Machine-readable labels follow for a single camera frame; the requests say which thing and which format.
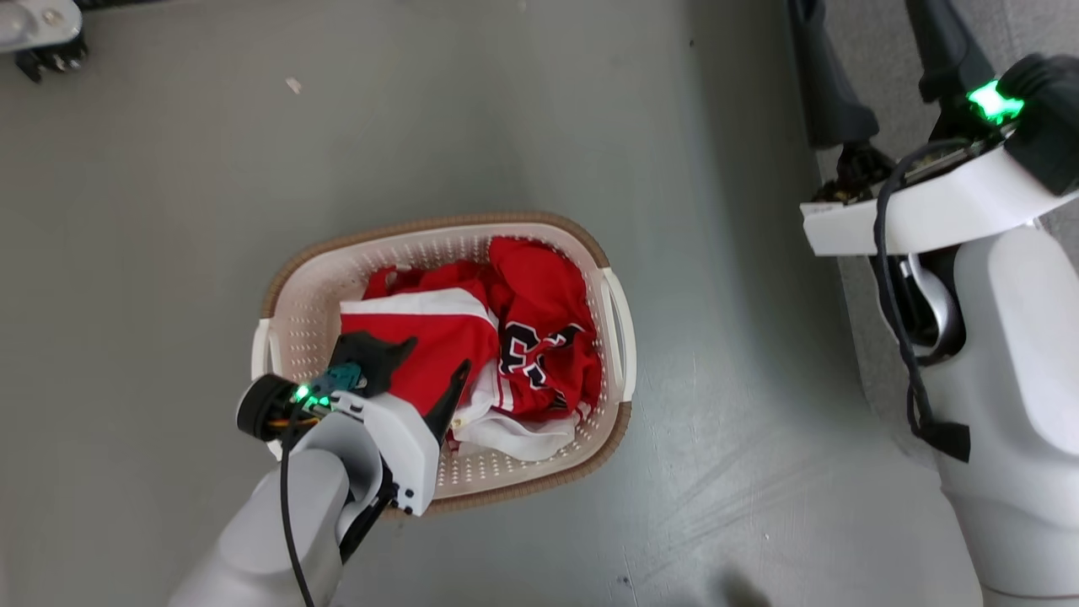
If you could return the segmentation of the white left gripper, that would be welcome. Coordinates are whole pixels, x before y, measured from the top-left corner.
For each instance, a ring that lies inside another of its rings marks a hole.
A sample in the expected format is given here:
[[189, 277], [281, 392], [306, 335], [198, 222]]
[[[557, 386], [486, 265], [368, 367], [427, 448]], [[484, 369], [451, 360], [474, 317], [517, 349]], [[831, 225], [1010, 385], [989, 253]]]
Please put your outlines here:
[[[390, 343], [383, 351], [386, 373], [396, 373], [415, 350], [416, 336]], [[464, 360], [450, 377], [443, 395], [421, 419], [415, 406], [393, 395], [366, 399], [340, 395], [334, 411], [320, 419], [320, 449], [346, 467], [350, 493], [363, 506], [373, 502], [390, 481], [390, 500], [423, 515], [434, 499], [440, 446], [462, 395], [469, 387], [472, 361]]]

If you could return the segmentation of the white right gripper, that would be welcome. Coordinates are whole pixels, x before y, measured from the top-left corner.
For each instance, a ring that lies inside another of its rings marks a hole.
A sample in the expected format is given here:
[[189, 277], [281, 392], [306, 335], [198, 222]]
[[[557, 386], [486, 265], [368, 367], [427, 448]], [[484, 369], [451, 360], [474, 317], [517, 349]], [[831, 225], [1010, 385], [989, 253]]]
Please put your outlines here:
[[[814, 149], [870, 141], [878, 118], [861, 104], [827, 31], [824, 1], [787, 4], [807, 138]], [[982, 88], [996, 72], [952, 1], [907, 1], [921, 59], [926, 104]], [[907, 256], [1000, 234], [1076, 201], [1053, 195], [998, 147], [944, 176], [904, 188], [888, 201], [886, 252]], [[874, 256], [875, 201], [805, 203], [803, 227], [815, 256]]]

